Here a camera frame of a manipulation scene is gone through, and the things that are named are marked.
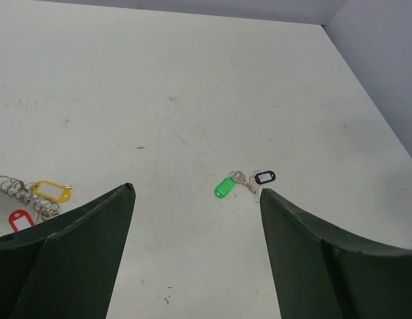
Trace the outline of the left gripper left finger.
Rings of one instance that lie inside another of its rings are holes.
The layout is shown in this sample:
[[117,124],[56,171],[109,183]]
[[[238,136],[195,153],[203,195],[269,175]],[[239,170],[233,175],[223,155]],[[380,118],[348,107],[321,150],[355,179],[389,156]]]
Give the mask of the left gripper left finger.
[[135,201],[125,183],[0,237],[0,318],[105,318]]

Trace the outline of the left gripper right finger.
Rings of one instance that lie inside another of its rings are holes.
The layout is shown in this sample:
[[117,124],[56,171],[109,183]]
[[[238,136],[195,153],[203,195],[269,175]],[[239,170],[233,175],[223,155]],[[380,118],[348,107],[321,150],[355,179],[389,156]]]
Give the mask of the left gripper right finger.
[[283,318],[412,318],[412,250],[355,235],[271,189],[260,213]]

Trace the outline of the large keyring blue handle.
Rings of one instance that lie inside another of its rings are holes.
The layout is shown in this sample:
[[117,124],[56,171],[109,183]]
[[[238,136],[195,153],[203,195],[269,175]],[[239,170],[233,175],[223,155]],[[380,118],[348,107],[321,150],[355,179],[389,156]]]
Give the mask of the large keyring blue handle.
[[20,179],[0,175],[0,193],[10,198],[16,199],[19,203],[31,206],[36,215],[36,221],[48,221],[60,215],[60,205],[57,202],[49,201],[33,194],[31,187],[34,183],[24,183]]

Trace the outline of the red tag key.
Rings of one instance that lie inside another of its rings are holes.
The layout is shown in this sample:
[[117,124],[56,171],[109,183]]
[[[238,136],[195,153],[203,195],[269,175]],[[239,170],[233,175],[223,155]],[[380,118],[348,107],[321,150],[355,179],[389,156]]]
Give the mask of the red tag key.
[[35,225],[29,213],[23,209],[12,212],[8,218],[8,221],[14,232],[19,232]]

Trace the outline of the black tag key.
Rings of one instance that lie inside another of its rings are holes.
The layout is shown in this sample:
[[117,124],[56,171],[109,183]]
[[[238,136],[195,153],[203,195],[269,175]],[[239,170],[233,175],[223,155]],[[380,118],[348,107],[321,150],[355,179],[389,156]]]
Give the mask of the black tag key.
[[249,178],[248,182],[253,186],[253,193],[255,202],[259,202],[260,188],[266,184],[276,180],[275,172],[268,171],[255,171]]

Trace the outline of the green tag key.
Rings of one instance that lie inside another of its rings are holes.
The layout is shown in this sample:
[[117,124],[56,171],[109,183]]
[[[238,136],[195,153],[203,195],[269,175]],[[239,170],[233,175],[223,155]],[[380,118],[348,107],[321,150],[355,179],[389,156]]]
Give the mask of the green tag key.
[[242,171],[232,171],[215,187],[213,193],[216,198],[223,199],[232,192],[236,185],[248,185],[247,177]]

